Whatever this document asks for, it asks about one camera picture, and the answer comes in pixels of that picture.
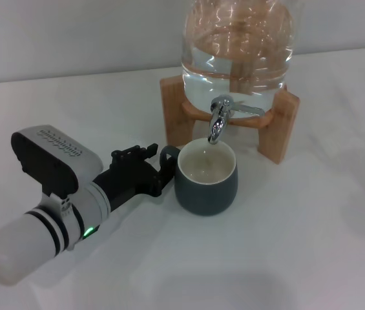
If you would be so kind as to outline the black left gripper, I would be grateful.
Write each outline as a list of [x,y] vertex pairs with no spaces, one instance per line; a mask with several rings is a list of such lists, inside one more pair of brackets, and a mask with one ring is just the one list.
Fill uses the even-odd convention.
[[158,144],[147,148],[135,145],[125,150],[112,152],[112,163],[93,182],[105,193],[110,212],[115,211],[136,195],[157,197],[173,179],[173,160],[160,164],[157,172],[145,160],[157,154]]

